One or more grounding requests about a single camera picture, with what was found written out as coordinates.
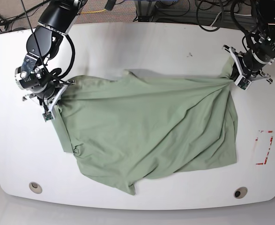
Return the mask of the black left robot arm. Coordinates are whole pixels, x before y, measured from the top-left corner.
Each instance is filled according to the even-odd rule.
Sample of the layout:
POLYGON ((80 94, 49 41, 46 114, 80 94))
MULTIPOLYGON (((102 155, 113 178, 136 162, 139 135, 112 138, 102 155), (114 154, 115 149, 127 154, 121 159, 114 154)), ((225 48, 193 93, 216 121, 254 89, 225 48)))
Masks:
POLYGON ((235 18, 234 0, 230 16, 234 24, 243 32, 248 47, 242 54, 241 67, 245 77, 256 75, 266 64, 275 61, 275 0, 252 0, 251 15, 255 19, 254 30, 249 32, 235 18))

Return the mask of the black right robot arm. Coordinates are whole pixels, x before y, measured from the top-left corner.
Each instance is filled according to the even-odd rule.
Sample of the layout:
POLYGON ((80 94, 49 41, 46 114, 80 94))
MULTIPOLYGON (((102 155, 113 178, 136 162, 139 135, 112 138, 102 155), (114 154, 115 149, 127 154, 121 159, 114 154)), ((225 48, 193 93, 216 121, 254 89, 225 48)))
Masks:
POLYGON ((40 105, 51 100, 63 85, 69 85, 63 78, 74 65, 75 47, 68 32, 86 3, 85 0, 51 0, 27 40, 27 54, 15 71, 20 77, 16 83, 20 89, 31 91, 40 105), (61 68, 49 71, 46 64, 57 55, 64 38, 71 47, 70 64, 65 72, 61 68))

